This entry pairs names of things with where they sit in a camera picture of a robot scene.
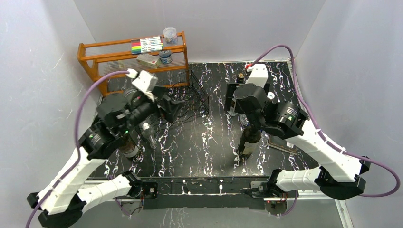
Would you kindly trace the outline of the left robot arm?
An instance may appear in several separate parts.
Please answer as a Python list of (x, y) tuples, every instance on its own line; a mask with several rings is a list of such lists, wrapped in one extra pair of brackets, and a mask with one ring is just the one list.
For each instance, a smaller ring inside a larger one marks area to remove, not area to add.
[(173, 122), (184, 106), (172, 100), (164, 86), (150, 94), (130, 88), (125, 93), (104, 97), (97, 107), (97, 120), (77, 138), (76, 148), (55, 179), (42, 191), (28, 195), (33, 210), (40, 210), (38, 220), (44, 228), (68, 228), (89, 209), (113, 198), (139, 197), (143, 182), (132, 172), (90, 188), (82, 188), (88, 176), (116, 150), (136, 156), (130, 132), (151, 115)]

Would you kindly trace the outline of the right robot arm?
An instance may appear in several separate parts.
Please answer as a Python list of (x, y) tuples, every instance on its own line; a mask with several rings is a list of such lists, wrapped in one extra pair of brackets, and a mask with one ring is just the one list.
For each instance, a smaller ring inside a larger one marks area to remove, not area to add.
[(248, 158), (266, 132), (297, 146), (318, 163), (307, 170), (274, 170), (264, 187), (253, 188), (253, 196), (279, 197), (293, 190), (312, 190), (346, 200), (364, 192), (366, 182), (361, 174), (370, 169), (369, 162), (365, 157), (354, 158), (334, 150), (331, 141), (320, 137), (308, 114), (298, 106), (291, 102), (275, 104), (262, 87), (239, 83), (227, 86), (225, 110), (232, 104), (249, 122), (237, 149), (241, 157)]

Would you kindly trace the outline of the dark wine bottle white label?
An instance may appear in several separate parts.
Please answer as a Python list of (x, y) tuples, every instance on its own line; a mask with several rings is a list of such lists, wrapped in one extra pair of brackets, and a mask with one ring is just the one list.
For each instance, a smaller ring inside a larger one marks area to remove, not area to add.
[(261, 130), (252, 126), (247, 126), (242, 131), (237, 153), (240, 158), (247, 159), (258, 147), (261, 140)]

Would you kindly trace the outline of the clear bottle red label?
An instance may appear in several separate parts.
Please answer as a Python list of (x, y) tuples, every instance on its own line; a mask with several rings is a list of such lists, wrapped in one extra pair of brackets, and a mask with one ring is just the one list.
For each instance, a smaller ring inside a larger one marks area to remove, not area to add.
[(143, 136), (147, 138), (150, 146), (155, 149), (157, 147), (157, 142), (154, 136), (154, 128), (147, 121), (141, 122), (140, 126), (143, 130)]

